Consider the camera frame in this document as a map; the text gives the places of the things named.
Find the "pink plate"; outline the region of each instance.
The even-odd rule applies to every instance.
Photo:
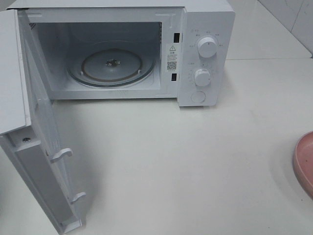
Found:
[[[299,140],[293,157],[293,169],[302,187],[313,198],[313,132]]]

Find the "white microwave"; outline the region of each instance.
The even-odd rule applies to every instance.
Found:
[[[235,13],[226,0],[17,0],[0,12],[0,144],[59,234],[81,226],[51,101],[215,105]]]

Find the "power knob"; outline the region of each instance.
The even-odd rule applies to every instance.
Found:
[[[203,58],[210,58],[216,54],[217,42],[212,37],[202,38],[198,42],[198,52]]]
[[[201,69],[195,72],[195,83],[199,87],[205,87],[211,82],[211,74],[208,70]]]

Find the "white table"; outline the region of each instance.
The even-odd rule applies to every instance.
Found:
[[[213,108],[180,109],[172,99],[56,102],[75,185],[88,192],[78,202],[87,226],[70,234],[311,234],[313,201],[291,158],[313,126],[313,60],[302,47],[298,59],[278,47],[249,55],[287,59],[228,60]],[[0,234],[55,235],[3,152],[0,159]]]

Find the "microwave door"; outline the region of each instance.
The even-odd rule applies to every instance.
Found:
[[[42,83],[44,63],[23,11],[0,12],[0,145],[59,234],[80,227],[51,101]]]

